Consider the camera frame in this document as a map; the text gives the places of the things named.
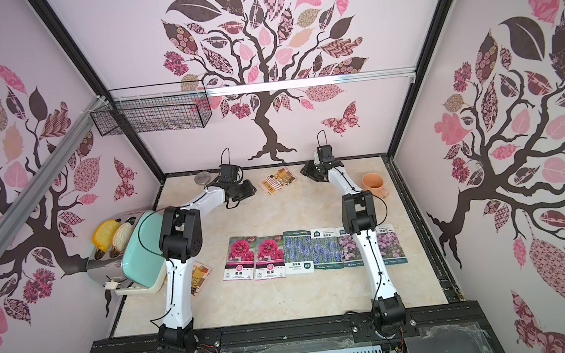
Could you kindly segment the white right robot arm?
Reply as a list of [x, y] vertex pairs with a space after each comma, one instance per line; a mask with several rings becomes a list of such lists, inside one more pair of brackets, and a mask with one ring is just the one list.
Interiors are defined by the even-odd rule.
[[385, 338], [394, 337], [406, 325], [406, 307], [381, 255], [374, 195], [356, 186], [343, 162], [332, 153], [331, 145], [318, 146], [301, 173], [318, 183], [331, 183], [340, 192], [343, 229], [359, 249], [370, 279], [371, 317], [376, 332]]

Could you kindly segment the clear glass jar with grains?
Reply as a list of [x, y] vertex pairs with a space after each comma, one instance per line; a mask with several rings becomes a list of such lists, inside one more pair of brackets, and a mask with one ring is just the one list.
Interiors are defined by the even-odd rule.
[[194, 182], [199, 186], [207, 186], [212, 180], [213, 176], [208, 171], [201, 171], [194, 176]]

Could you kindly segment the orange ceramic mug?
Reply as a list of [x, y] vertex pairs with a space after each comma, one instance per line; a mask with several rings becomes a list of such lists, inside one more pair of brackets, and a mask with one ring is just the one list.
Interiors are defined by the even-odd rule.
[[373, 195], [381, 199], [386, 199], [389, 195], [385, 187], [384, 178], [377, 173], [366, 173], [361, 178], [361, 186], [364, 190], [369, 190]]

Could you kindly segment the beige toast slice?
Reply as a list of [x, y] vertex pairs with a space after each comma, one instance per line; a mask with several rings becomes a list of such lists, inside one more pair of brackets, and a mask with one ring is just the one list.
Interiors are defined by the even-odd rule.
[[112, 241], [110, 244], [111, 250], [110, 253], [112, 255], [118, 255], [123, 253], [124, 250], [127, 248], [130, 238], [134, 231], [134, 225], [130, 222], [123, 223], [117, 231], [114, 233], [112, 237]]

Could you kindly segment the lavender seed packet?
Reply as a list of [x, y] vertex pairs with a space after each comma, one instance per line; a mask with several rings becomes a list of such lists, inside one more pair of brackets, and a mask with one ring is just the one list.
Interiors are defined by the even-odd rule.
[[287, 276], [308, 275], [315, 271], [310, 231], [284, 232], [284, 260]]
[[341, 255], [341, 238], [339, 228], [314, 228], [310, 231], [312, 258], [315, 269], [341, 269], [343, 256]]

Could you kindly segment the pink cosmos seed packet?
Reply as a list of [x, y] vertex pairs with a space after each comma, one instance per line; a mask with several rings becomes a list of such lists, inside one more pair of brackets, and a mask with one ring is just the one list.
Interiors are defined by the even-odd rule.
[[347, 234], [342, 228], [338, 234], [338, 246], [341, 262], [345, 267], [359, 267], [363, 265], [363, 259], [353, 236]]

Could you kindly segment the orange illustrated packet by toaster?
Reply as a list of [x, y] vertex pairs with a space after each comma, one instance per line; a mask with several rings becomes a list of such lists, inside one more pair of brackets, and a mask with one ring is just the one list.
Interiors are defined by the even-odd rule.
[[190, 294], [193, 297], [196, 297], [200, 294], [201, 288], [208, 280], [210, 273], [212, 272], [212, 268], [207, 266], [206, 264], [196, 263], [193, 266], [192, 270], [192, 280], [191, 280], [191, 292]]

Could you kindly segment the orange illustrated packet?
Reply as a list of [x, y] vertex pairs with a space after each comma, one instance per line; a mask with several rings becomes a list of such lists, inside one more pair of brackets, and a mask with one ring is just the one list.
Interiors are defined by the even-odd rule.
[[196, 263], [193, 266], [192, 270], [192, 280], [191, 280], [191, 292], [190, 294], [193, 297], [196, 297], [200, 294], [201, 288], [208, 280], [210, 273], [212, 272], [212, 268], [207, 266], [206, 264]]
[[296, 180], [298, 180], [298, 177], [289, 168], [282, 167], [259, 181], [259, 185], [263, 191], [270, 195], [276, 194], [293, 182], [296, 182]]

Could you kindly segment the pink rose packet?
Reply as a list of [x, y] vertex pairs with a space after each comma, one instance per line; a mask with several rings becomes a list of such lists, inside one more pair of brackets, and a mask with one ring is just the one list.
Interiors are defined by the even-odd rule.
[[247, 281], [255, 275], [255, 236], [231, 237], [222, 274], [224, 281]]
[[286, 277], [284, 236], [272, 235], [258, 237], [255, 249], [256, 281], [281, 279]]

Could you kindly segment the aluminium rail on wall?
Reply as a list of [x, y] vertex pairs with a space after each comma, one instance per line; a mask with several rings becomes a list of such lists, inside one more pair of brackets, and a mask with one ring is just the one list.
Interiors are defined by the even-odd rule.
[[106, 98], [104, 96], [94, 97], [88, 108], [83, 111], [64, 139], [58, 144], [55, 152], [47, 157], [45, 163], [41, 165], [27, 187], [8, 207], [0, 220], [0, 258], [93, 126], [90, 113], [104, 107], [105, 104]]

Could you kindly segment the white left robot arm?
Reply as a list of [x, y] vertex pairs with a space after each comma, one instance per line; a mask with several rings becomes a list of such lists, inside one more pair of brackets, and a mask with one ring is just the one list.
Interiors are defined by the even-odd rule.
[[196, 257], [203, 245], [202, 218], [220, 205], [239, 202], [256, 194], [238, 165], [222, 164], [219, 174], [204, 190], [179, 206], [164, 209], [159, 249], [166, 268], [166, 309], [158, 328], [162, 353], [196, 353], [191, 309], [191, 282]]

